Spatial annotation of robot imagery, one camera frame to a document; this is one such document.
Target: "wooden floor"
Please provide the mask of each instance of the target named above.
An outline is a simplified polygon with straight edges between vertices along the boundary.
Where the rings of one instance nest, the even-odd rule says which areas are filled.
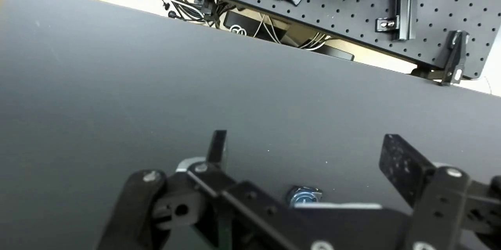
[[[167,16],[167,11],[163,8],[161,0],[102,0],[110,2],[112,4],[118,4],[122,6],[127,6],[130,8],[139,9],[142,11],[147,11],[149,13],[155,13],[161,16]],[[258,19],[259,14],[254,11],[245,10],[241,13],[245,15]],[[279,27],[287,27],[288,24],[282,23]],[[415,65],[402,61],[400,59],[393,58],[392,56],[387,56],[381,54],[374,50],[369,50],[365,47],[360,47],[353,43],[349,43],[343,40],[333,40],[328,42],[328,45],[336,47],[340,50],[350,52],[355,55],[355,61],[360,63],[369,64],[376,67],[386,68],[389,70],[410,73]],[[492,63],[493,59],[489,59],[487,62],[491,62],[488,66],[486,65],[483,72],[483,76],[476,81],[461,81],[460,86],[465,88],[471,88],[476,91],[491,93],[494,95],[501,96],[501,66],[497,66],[498,63]]]

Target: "round hole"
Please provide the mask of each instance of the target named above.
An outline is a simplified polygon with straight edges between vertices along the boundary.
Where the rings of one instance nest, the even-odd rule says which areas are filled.
[[[268,216],[273,216],[276,213],[277,213],[277,208],[275,206],[270,206],[266,208],[266,214],[268,214]]]
[[[188,206],[181,204],[178,207],[176,207],[174,213],[176,214],[176,216],[184,216],[188,214]]]
[[[258,196],[257,193],[255,193],[254,191],[251,191],[251,192],[248,192],[245,197],[249,200],[255,200],[256,197]]]

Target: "silver screw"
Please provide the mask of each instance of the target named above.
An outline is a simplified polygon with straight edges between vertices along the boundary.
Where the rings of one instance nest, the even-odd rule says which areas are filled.
[[[418,241],[412,245],[412,250],[435,250],[435,247],[426,242]]]
[[[327,241],[315,241],[312,244],[311,250],[334,250],[334,247]]]
[[[160,174],[157,171],[151,171],[151,172],[147,173],[146,175],[144,175],[143,180],[145,182],[150,182],[150,181],[154,181],[154,180],[158,179],[159,177],[160,177]]]
[[[461,172],[459,172],[458,170],[456,170],[455,168],[448,168],[447,169],[447,174],[451,177],[455,177],[455,178],[460,178],[463,174],[461,174]]]
[[[207,164],[202,163],[202,164],[200,164],[200,165],[198,165],[198,166],[195,167],[195,172],[197,172],[197,173],[203,173],[203,172],[207,171],[207,168],[208,168]]]

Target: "black pegboard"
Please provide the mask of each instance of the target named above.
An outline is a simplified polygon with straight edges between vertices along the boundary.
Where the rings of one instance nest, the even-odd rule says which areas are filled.
[[[501,0],[418,0],[417,35],[406,42],[374,32],[376,18],[392,16],[394,0],[231,0],[300,22],[327,34],[417,63],[443,68],[449,31],[471,34],[465,76],[480,75],[499,26]]]

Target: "screw head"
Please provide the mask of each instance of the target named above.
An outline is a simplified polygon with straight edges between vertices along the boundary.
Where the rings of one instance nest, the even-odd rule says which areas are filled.
[[[327,241],[315,241],[312,244],[311,250],[334,250],[334,247]]]
[[[156,181],[156,179],[158,179],[159,177],[160,174],[157,171],[151,171],[144,175],[143,181],[145,182]]]
[[[207,168],[208,168],[207,164],[202,163],[202,164],[197,165],[195,167],[195,172],[197,172],[197,173],[203,173],[203,172],[207,171]]]
[[[463,174],[461,174],[461,172],[459,172],[458,170],[456,170],[455,168],[448,168],[447,169],[447,174],[451,177],[455,177],[455,178],[460,178]]]
[[[435,250],[435,247],[426,242],[418,241],[412,245],[412,250]]]

